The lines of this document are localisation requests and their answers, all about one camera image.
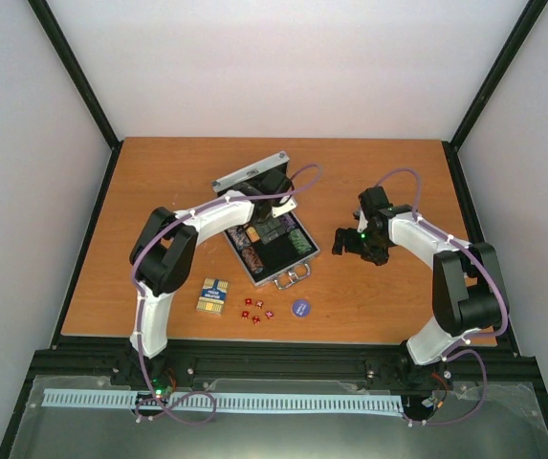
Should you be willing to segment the blue playing card deck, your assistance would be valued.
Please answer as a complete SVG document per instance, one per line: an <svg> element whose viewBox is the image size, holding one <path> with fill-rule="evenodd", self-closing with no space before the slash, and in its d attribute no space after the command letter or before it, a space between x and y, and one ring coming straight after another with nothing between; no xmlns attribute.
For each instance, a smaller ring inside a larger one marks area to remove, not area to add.
<svg viewBox="0 0 548 459"><path fill-rule="evenodd" d="M226 304L228 290L229 282L227 280L206 278L195 309L198 312L221 315Z"/></svg>

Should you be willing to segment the green poker chip stack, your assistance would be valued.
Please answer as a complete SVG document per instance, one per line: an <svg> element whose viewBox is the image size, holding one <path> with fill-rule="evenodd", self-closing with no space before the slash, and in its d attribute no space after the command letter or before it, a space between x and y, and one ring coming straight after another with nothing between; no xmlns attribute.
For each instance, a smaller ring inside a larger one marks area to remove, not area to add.
<svg viewBox="0 0 548 459"><path fill-rule="evenodd" d="M311 251L311 243L300 229L293 229L290 231L288 233L288 238L299 254L305 254Z"/></svg>

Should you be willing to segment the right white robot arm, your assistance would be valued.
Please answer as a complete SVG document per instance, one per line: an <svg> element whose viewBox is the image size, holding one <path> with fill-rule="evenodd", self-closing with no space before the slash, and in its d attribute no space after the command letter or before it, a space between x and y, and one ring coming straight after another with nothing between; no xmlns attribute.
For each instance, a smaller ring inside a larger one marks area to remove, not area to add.
<svg viewBox="0 0 548 459"><path fill-rule="evenodd" d="M409 205L393 206L381 186L359 195L358 226L337 229L332 253L354 253L382 266L401 247L432 272L432 318L406 342L415 365L444 361L460 343L492 329L505 332L509 307L494 247L471 244L433 226Z"/></svg>

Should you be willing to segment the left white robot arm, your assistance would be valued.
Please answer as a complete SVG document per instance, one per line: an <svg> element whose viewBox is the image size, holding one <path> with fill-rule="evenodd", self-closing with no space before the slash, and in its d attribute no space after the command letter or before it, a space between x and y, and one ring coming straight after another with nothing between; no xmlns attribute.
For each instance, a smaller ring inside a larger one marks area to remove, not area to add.
<svg viewBox="0 0 548 459"><path fill-rule="evenodd" d="M293 181L274 170L255 184L235 184L198 207L153 210L130 253L137 293L130 342L138 356L132 371L143 383L156 384L165 376L166 361L159 354L167 345L171 303L189 277L197 247L232 227L270 216L292 200L294 193Z"/></svg>

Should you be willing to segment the brown poker chip stack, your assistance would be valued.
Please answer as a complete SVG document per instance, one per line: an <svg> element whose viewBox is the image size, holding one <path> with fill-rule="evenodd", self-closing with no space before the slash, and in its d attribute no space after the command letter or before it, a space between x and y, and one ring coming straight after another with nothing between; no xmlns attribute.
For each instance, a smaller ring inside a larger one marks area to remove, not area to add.
<svg viewBox="0 0 548 459"><path fill-rule="evenodd" d="M250 273L257 275L263 272L264 264L253 247L243 249L241 256Z"/></svg>

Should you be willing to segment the aluminium poker case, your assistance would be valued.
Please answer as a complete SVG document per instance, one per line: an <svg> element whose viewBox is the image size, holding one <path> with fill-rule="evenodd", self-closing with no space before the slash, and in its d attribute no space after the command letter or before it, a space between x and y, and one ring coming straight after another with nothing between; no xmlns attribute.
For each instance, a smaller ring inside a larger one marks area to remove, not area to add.
<svg viewBox="0 0 548 459"><path fill-rule="evenodd" d="M229 190L249 195L281 193L294 188L287 173L289 156L280 151L211 182L221 196ZM311 275L310 262L320 249L294 214L296 201L289 197L268 204L254 203L255 215L247 223L224 231L252 284L262 287L273 283L286 290Z"/></svg>

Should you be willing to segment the blue white poker chip stack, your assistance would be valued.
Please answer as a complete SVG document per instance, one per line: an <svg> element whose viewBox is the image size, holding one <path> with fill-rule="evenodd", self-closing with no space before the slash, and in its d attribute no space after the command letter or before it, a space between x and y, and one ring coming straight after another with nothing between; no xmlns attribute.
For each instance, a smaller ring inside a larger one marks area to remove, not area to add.
<svg viewBox="0 0 548 459"><path fill-rule="evenodd" d="M241 227L233 227L227 230L227 234L238 251L242 251L251 245L250 238Z"/></svg>

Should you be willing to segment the purple poker chip stack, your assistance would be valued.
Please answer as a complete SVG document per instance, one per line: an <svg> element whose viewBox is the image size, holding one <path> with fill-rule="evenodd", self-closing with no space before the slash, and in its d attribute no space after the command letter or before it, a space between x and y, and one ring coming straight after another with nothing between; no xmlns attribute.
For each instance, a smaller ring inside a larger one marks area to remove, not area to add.
<svg viewBox="0 0 548 459"><path fill-rule="evenodd" d="M278 218L278 222L286 232L290 232L296 228L296 222L289 213L281 215Z"/></svg>

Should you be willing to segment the red playing card deck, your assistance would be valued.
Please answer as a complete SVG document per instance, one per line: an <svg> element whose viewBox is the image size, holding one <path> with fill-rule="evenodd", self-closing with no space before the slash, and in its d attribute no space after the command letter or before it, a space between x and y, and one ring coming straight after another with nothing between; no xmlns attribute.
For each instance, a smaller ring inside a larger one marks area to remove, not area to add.
<svg viewBox="0 0 548 459"><path fill-rule="evenodd" d="M245 233L247 234L248 238L250 239L252 243L256 243L260 241L260 235L254 227L246 228Z"/></svg>

